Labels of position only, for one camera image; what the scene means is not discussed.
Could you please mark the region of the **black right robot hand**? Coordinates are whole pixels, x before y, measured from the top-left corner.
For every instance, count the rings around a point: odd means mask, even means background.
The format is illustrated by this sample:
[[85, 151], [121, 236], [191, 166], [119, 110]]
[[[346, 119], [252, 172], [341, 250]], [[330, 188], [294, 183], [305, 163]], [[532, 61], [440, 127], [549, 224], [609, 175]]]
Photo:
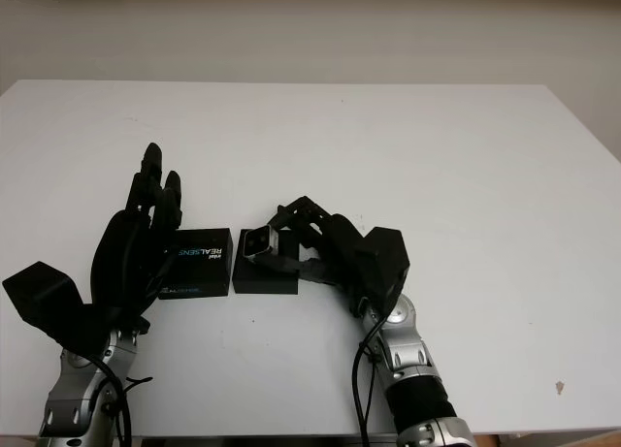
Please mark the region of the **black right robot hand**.
[[360, 274], [354, 265], [354, 247], [362, 235], [340, 214], [330, 214], [310, 198], [303, 196], [287, 206], [278, 206], [268, 222], [276, 233], [284, 229], [305, 248], [318, 256], [305, 261], [282, 253], [267, 253], [259, 263], [274, 271], [295, 273], [299, 278], [335, 286], [345, 292], [350, 312], [360, 317], [368, 305], [362, 291]]

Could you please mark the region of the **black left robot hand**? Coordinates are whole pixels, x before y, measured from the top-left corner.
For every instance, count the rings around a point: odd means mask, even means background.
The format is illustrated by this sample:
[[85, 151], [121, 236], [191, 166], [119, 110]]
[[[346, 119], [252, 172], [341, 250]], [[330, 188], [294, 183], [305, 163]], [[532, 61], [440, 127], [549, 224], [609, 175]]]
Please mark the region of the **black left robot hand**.
[[108, 223], [91, 267], [92, 303], [110, 316], [115, 328], [148, 332], [143, 314], [179, 251], [174, 236], [182, 219], [180, 205], [180, 176], [175, 171], [162, 176], [162, 151], [151, 143], [125, 207]]

